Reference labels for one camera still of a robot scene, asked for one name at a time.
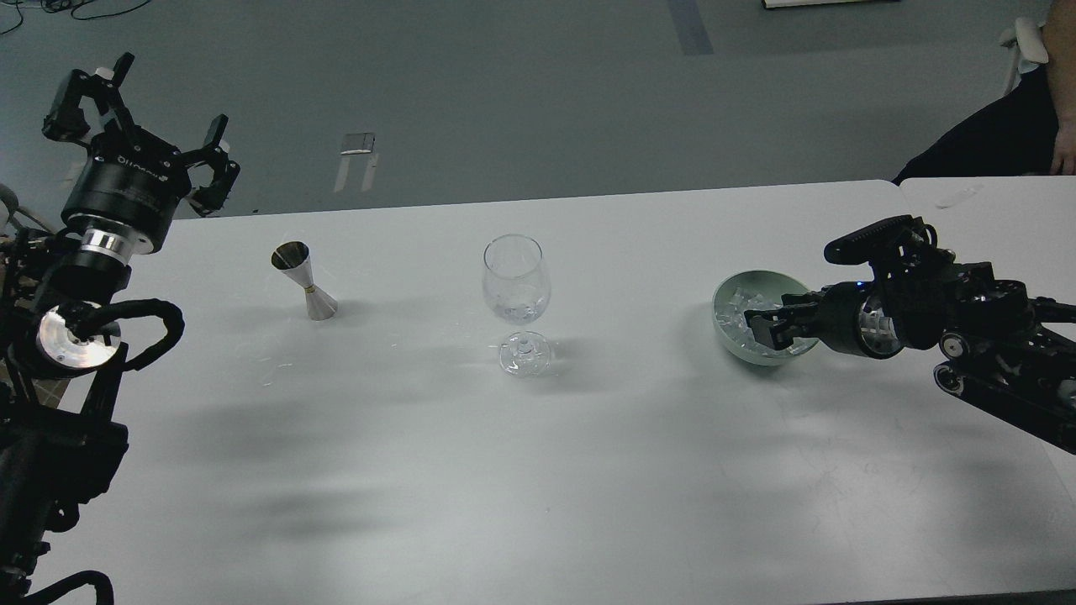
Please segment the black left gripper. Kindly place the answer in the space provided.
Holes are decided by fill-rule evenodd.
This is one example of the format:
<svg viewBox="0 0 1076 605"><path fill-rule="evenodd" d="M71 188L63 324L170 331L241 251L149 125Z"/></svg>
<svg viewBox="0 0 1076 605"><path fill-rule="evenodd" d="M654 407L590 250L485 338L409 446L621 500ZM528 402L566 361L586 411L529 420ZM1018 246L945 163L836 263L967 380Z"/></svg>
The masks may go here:
<svg viewBox="0 0 1076 605"><path fill-rule="evenodd" d="M227 202L241 168L224 141L225 114L211 119L203 145L184 152L183 164L176 160L180 150L157 135L142 133L137 142L137 125L121 95L132 64L134 54L126 51L110 70L71 71L59 84L42 135L88 153L61 211L65 226L121 224L137 253L151 254L164 245L182 197L187 195L199 217L210 217ZM211 179L192 189L186 169L197 167L210 168Z"/></svg>

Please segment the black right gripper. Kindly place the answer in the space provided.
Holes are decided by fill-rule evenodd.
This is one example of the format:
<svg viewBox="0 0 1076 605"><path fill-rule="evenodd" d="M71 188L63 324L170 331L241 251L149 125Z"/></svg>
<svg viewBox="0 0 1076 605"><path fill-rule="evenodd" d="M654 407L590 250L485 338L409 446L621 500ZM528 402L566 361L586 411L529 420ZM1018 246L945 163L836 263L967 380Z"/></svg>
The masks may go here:
<svg viewBox="0 0 1076 605"><path fill-rule="evenodd" d="M819 340L835 352L887 360L905 347L873 284L785 292L781 308L746 310L744 319L758 344L770 350L817 344Z"/></svg>

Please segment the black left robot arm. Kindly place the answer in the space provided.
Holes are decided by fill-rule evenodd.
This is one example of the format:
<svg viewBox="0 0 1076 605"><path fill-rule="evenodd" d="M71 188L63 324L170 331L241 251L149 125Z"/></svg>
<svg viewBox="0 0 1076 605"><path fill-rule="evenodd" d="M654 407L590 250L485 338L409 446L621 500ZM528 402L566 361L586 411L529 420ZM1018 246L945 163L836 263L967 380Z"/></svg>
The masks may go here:
<svg viewBox="0 0 1076 605"><path fill-rule="evenodd" d="M89 587L115 601L110 578L80 571L34 591L48 533L77 525L104 494L129 448L113 420L123 376L176 347L185 329L174 302L123 300L131 261L161 251L181 202L200 217L220 211L240 174L212 119L200 147L180 150L139 126L122 98L134 57L70 72L43 119L49 140L86 151L60 229L23 224L3 188L3 602L53 604Z"/></svg>

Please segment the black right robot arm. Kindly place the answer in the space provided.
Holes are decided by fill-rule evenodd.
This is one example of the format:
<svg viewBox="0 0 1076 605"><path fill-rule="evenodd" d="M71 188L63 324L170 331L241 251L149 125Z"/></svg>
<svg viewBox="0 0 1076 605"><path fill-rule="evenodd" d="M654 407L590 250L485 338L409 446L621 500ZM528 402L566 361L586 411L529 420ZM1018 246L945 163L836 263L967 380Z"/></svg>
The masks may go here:
<svg viewBox="0 0 1076 605"><path fill-rule="evenodd" d="M881 219L834 239L824 258L869 265L870 281L846 281L787 294L773 310L748 310L758 344L784 350L817 339L843 354L887 360L937 347L946 357L934 382L946 394L1075 450L1075 344L1052 330L1072 324L1073 305L1030 297L990 263L957 263L937 233L911 215Z"/></svg>

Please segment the person's hand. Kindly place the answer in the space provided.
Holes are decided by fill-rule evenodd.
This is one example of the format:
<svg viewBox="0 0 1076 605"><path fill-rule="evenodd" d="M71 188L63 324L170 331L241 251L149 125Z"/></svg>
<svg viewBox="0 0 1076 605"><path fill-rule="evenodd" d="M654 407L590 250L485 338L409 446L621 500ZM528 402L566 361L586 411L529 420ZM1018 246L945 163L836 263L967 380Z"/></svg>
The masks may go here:
<svg viewBox="0 0 1076 605"><path fill-rule="evenodd" d="M1048 175L1075 175L1075 118L1059 122Z"/></svg>

